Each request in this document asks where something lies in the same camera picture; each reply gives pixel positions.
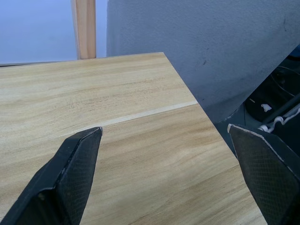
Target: textured gray wall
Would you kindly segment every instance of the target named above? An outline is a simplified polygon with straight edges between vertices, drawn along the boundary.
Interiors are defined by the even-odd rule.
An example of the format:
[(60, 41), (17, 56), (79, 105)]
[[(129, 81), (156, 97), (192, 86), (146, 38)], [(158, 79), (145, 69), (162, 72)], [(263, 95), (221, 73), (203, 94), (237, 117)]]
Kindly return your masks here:
[(213, 122), (300, 43), (300, 0), (109, 0), (107, 56), (164, 52)]

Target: wooden post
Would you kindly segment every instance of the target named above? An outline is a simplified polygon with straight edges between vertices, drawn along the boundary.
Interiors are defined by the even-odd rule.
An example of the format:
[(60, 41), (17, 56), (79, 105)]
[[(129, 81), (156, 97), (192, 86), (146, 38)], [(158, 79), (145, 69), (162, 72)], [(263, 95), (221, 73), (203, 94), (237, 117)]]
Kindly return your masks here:
[(96, 0), (71, 0), (77, 58), (96, 57)]

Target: wooden table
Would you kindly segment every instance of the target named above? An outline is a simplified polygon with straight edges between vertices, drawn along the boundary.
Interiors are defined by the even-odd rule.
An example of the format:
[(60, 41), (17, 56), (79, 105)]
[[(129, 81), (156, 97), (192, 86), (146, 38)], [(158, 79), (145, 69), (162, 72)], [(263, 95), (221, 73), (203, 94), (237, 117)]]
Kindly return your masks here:
[(163, 53), (0, 68), (0, 218), (65, 138), (103, 126), (83, 225), (265, 224)]

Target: light wood tabletop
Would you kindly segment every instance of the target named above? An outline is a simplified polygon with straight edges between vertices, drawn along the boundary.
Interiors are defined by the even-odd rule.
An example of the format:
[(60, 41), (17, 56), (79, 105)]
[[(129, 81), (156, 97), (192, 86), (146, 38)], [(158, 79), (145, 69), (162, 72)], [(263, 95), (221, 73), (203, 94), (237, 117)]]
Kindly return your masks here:
[(96, 126), (82, 225), (266, 224), (163, 53), (0, 68), (0, 218), (64, 139)]

